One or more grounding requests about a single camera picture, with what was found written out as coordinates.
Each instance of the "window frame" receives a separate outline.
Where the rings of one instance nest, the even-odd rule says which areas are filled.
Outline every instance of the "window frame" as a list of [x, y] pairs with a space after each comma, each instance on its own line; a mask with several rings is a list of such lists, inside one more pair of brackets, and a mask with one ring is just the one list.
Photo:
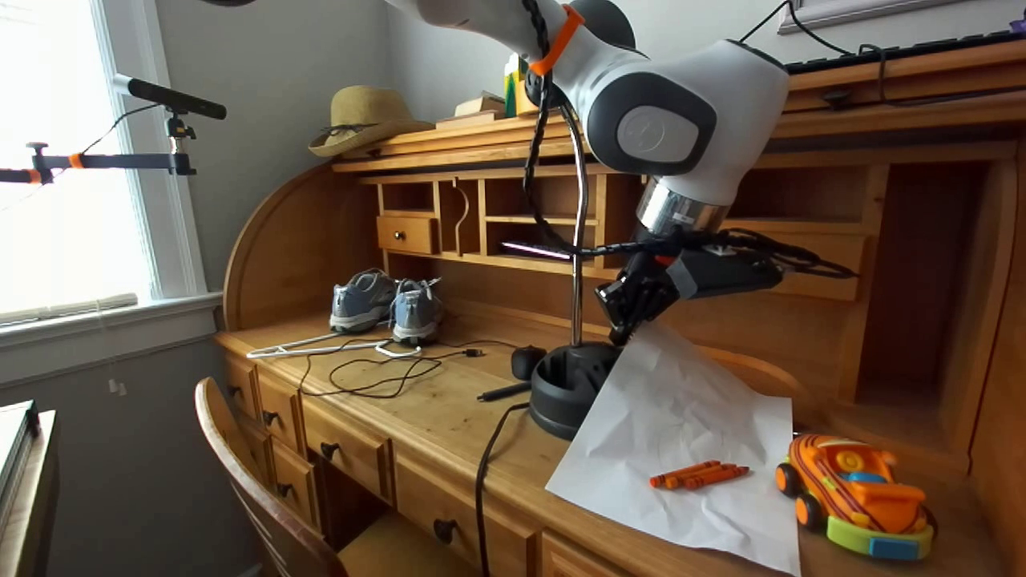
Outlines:
[[[119, 74], [170, 87], [154, 0], [95, 0], [95, 26], [105, 26]], [[130, 121], [128, 137], [135, 150], [168, 150], [164, 119]], [[221, 296], [204, 284], [188, 184], [164, 172], [141, 172], [139, 184], [156, 296], [121, 312], [0, 329], [0, 388], [214, 332]]]

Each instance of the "toy car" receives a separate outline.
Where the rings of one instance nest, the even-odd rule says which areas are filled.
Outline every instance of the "toy car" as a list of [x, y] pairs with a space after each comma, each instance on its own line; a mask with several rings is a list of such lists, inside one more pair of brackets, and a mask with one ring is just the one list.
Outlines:
[[836, 437], [795, 437], [777, 468], [777, 490], [795, 498], [795, 520], [833, 545], [887, 560], [923, 560], [934, 548], [927, 494], [899, 485], [896, 454]]

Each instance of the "wooden panel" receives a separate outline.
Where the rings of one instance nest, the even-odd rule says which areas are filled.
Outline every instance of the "wooden panel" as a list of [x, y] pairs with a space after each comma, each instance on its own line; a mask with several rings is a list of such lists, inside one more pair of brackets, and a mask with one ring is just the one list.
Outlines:
[[324, 406], [324, 401], [304, 401], [304, 432], [312, 453], [376, 498], [390, 499], [390, 449], [383, 432], [345, 421], [339, 409]]
[[298, 388], [288, 377], [259, 372], [259, 413], [257, 421], [275, 442], [285, 442], [294, 454], [304, 454]]
[[[478, 520], [475, 520], [475, 494], [472, 485], [456, 485], [439, 473], [439, 464], [413, 460], [410, 454], [398, 453], [395, 457], [395, 506], [400, 517], [416, 522], [421, 530], [450, 533], [446, 542], [456, 553], [478, 563]], [[486, 503], [486, 558], [492, 573], [526, 573], [528, 560], [528, 530], [517, 520], [495, 511]]]
[[431, 216], [379, 216], [379, 248], [387, 253], [435, 253], [435, 219]]
[[616, 577], [622, 571], [603, 563], [583, 548], [566, 545], [564, 538], [541, 533], [538, 538], [538, 577]]
[[313, 167], [265, 194], [229, 261], [223, 329], [328, 317], [333, 282], [383, 267], [372, 216], [376, 194], [331, 167]]
[[973, 480], [983, 503], [1008, 573], [1026, 573], [1023, 520], [1026, 520], [1026, 136], [1019, 137], [1019, 202], [1013, 274], [1005, 298], [986, 399], [981, 406]]
[[257, 421], [257, 369], [253, 363], [241, 360], [241, 357], [223, 357], [229, 364], [229, 399], [232, 405], [248, 413], [249, 421]]
[[998, 340], [999, 302], [1010, 278], [1016, 235], [1016, 167], [990, 162], [978, 190], [978, 212], [961, 237], [958, 303], [950, 315], [950, 344], [941, 381], [941, 417], [955, 453], [967, 454], [978, 406]]
[[320, 525], [316, 520], [316, 490], [313, 490], [313, 464], [298, 457], [294, 453], [275, 444], [271, 449], [275, 464], [275, 494], [294, 506], [312, 525]]

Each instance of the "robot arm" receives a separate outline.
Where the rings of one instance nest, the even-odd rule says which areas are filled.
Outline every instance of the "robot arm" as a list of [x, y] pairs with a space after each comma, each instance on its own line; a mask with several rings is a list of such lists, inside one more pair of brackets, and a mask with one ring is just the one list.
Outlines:
[[710, 248], [782, 112], [790, 74], [773, 57], [714, 42], [696, 53], [648, 60], [600, 42], [554, 0], [387, 4], [541, 60], [538, 74], [550, 74], [566, 96], [592, 157], [652, 177], [637, 206], [646, 251], [600, 287], [613, 340], [622, 344], [680, 298], [770, 287], [782, 278], [759, 253]]

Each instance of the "white wall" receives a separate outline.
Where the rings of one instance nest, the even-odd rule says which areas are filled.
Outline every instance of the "white wall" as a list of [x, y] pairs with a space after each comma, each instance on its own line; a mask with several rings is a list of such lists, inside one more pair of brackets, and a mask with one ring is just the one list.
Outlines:
[[[652, 57], [669, 57], [718, 39], [742, 39], [777, 4], [779, 0], [616, 0], [636, 26], [637, 48]], [[860, 46], [913, 46], [927, 39], [993, 33], [1008, 29], [1016, 16], [1023, 16], [1023, 0], [958, 0], [937, 10], [829, 26], [820, 29], [820, 36], [857, 52]], [[779, 19], [782, 16], [752, 36], [749, 46], [779, 60], [829, 53], [810, 39], [777, 36]], [[395, 84], [403, 93], [416, 93], [410, 108], [421, 119], [446, 119], [456, 103], [480, 90], [499, 93], [499, 74], [510, 52], [498, 42], [456, 29], [431, 29], [398, 10], [387, 14], [387, 26]]]
[[313, 167], [309, 141], [328, 128], [333, 90], [387, 84], [385, 4], [257, 0], [241, 10], [156, 0], [170, 81], [229, 105], [223, 121], [188, 119], [193, 206], [213, 287], [236, 231], [264, 194]]

